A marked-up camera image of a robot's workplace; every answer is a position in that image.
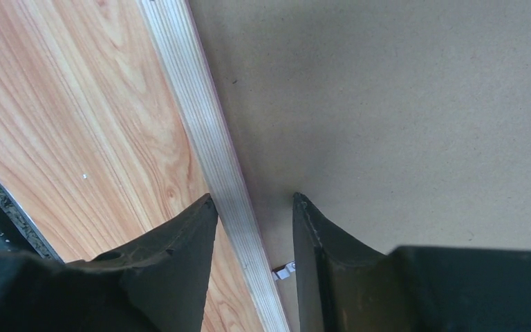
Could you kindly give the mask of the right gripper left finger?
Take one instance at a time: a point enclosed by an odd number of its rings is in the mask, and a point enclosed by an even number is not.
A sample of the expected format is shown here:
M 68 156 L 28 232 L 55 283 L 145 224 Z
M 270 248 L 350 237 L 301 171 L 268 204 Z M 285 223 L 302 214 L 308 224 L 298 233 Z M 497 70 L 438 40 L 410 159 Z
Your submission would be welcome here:
M 217 223 L 205 194 L 90 261 L 0 251 L 0 331 L 200 331 Z

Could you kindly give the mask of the grey backing board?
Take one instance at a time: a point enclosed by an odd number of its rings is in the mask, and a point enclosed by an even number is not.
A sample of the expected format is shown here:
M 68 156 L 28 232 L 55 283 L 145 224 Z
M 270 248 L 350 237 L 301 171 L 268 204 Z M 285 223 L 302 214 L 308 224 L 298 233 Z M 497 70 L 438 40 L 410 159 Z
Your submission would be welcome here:
M 292 195 L 380 252 L 531 250 L 531 1 L 191 1 L 270 266 Z

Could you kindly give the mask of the wooden picture frame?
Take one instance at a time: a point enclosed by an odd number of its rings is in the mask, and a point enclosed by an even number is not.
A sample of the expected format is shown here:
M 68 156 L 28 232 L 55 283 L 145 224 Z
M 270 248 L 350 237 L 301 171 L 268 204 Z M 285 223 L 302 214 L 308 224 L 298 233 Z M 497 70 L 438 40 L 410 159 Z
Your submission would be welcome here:
M 263 331 L 289 331 L 188 1 L 141 1 L 142 14 Z

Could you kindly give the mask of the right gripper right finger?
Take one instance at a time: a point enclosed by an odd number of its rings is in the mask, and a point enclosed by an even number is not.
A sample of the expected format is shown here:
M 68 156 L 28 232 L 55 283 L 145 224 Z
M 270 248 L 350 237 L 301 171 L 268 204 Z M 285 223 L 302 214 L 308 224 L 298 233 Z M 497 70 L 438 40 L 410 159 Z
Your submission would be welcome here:
M 400 246 L 385 255 L 293 196 L 302 331 L 531 331 L 531 251 Z

